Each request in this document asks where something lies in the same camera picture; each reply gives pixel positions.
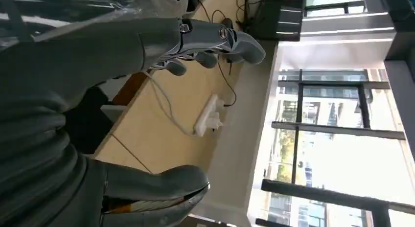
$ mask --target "plastic sheet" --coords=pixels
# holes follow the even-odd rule
[[[188,0],[0,0],[0,51],[39,42],[92,23],[179,18]]]

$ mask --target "black cable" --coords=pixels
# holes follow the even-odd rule
[[[231,75],[231,71],[232,71],[232,62],[229,63],[229,75]]]
[[[258,1],[252,2],[252,3],[249,3],[249,0],[246,0],[246,1],[248,2],[248,4],[245,2],[243,5],[239,5],[238,0],[236,0],[236,6],[238,7],[238,9],[236,11],[236,21],[238,23],[242,23],[240,21],[239,17],[238,17],[238,14],[239,14],[239,11],[245,11],[245,5],[247,5],[247,10],[249,11],[249,5],[261,3],[264,0],[258,0]]]
[[[212,23],[212,20],[210,20],[210,17],[209,17],[209,13],[208,13],[208,11],[206,10],[206,8],[205,8],[205,6],[203,5],[203,3],[202,3],[200,0],[197,0],[197,1],[198,1],[198,2],[199,2],[199,4],[202,6],[203,10],[205,11],[206,17],[207,17],[207,19],[209,20],[209,22],[210,22],[210,23]]]
[[[124,149],[126,149],[129,153],[130,153],[130,155],[132,155],[141,165],[143,165],[143,167],[145,168],[145,169],[147,169],[147,171],[149,172],[149,173],[151,173],[151,174],[154,174],[154,173],[152,173],[151,171],[150,171],[150,169],[148,169],[148,167],[146,166],[146,165],[144,165],[144,163],[142,163],[141,162],[141,160],[140,159],[138,159],[137,158],[137,156],[136,155],[134,155],[133,154],[133,152],[131,152],[131,150],[129,150],[128,148],[127,148],[127,146],[125,146],[124,145],[124,143],[122,143],[114,134],[112,134],[112,136],[115,138],[115,140],[117,140],[120,144],[121,144],[121,146],[122,147],[124,147]]]
[[[225,14],[222,12],[222,11],[220,11],[219,9],[216,9],[213,13],[212,13],[212,17],[211,17],[211,22],[213,22],[213,16],[215,16],[215,13],[217,13],[217,12],[219,12],[219,13],[221,13],[222,14],[222,16],[223,16],[223,19],[226,19],[226,16],[225,16]]]
[[[237,95],[236,95],[235,90],[233,90],[232,86],[229,84],[228,80],[225,78],[225,75],[223,74],[222,67],[220,66],[220,63],[219,63],[219,62],[218,62],[218,66],[219,66],[219,70],[221,71],[221,74],[222,74],[222,77],[223,77],[223,79],[224,79],[225,83],[226,83],[226,84],[228,85],[228,87],[232,90],[233,95],[235,96],[235,99],[233,100],[233,102],[232,102],[231,104],[226,104],[226,105],[224,105],[224,107],[230,107],[230,106],[235,105],[235,103],[236,103],[236,99],[237,99]]]
[[[203,9],[205,10],[206,17],[207,17],[207,19],[209,20],[209,22],[210,22],[210,23],[212,23],[212,22],[213,22],[213,15],[215,15],[215,13],[216,13],[216,12],[220,12],[220,13],[223,15],[223,17],[224,17],[224,18],[226,18],[225,14],[224,14],[221,10],[216,9],[216,10],[212,13],[212,19],[210,19],[209,14],[208,14],[208,12],[207,12],[206,8],[203,6],[203,3],[202,3],[200,0],[198,0],[198,1],[199,1],[200,5],[203,7]],[[235,105],[235,103],[236,103],[236,99],[237,99],[237,95],[236,95],[235,90],[233,90],[232,86],[229,84],[228,80],[226,79],[225,74],[223,73],[223,71],[222,71],[222,67],[220,66],[220,63],[219,63],[219,62],[218,62],[218,66],[219,66],[219,70],[221,71],[221,74],[222,74],[223,80],[225,81],[225,83],[228,85],[228,87],[229,87],[229,88],[231,89],[231,91],[233,92],[233,95],[235,96],[235,99],[233,100],[233,102],[232,102],[231,104],[225,104],[225,105],[224,105],[224,107],[230,107],[230,106]]]

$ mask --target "screw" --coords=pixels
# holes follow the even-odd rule
[[[180,32],[181,33],[188,33],[190,31],[190,27],[188,24],[181,24],[180,25]]]
[[[226,32],[226,29],[221,28],[221,29],[219,30],[219,37],[220,37],[222,40],[225,40],[226,38],[228,38],[228,33]]]

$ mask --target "wooden desk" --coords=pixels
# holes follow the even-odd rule
[[[204,0],[203,4],[209,16],[216,9],[220,9],[227,17],[236,20],[236,0]],[[201,6],[193,15],[193,19],[208,20]],[[220,13],[215,14],[214,22],[220,22],[222,19]],[[229,83],[234,85],[241,65],[233,65],[229,76],[229,64],[223,61],[221,63]],[[232,101],[233,95],[218,67],[206,69],[197,62],[185,62],[185,65],[188,70],[183,76],[174,76],[166,70],[160,70],[156,71],[153,77],[170,96],[175,117],[191,131],[212,94],[220,95],[227,102]],[[162,94],[158,90],[157,93],[167,109]],[[204,137],[184,135],[164,115],[156,100],[155,89],[147,80],[94,156],[101,161],[143,171],[147,171],[147,167],[152,173],[183,164],[197,165],[207,171],[219,132],[220,130],[209,131]],[[122,144],[134,153],[145,167],[136,161]]]

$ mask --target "robotic hand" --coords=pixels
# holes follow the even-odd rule
[[[0,226],[180,223],[208,190],[199,168],[152,175],[87,158],[62,129],[62,112],[102,81],[148,69],[184,74],[177,59],[212,68],[214,54],[253,64],[265,56],[252,37],[221,24],[160,18],[95,23],[0,52]]]
[[[214,56],[220,54],[234,63],[259,64],[265,57],[261,45],[246,33],[226,28],[223,24],[198,20],[178,20],[181,47],[168,52],[150,69],[167,69],[180,76],[187,71],[177,59],[197,61],[206,68],[216,66]]]

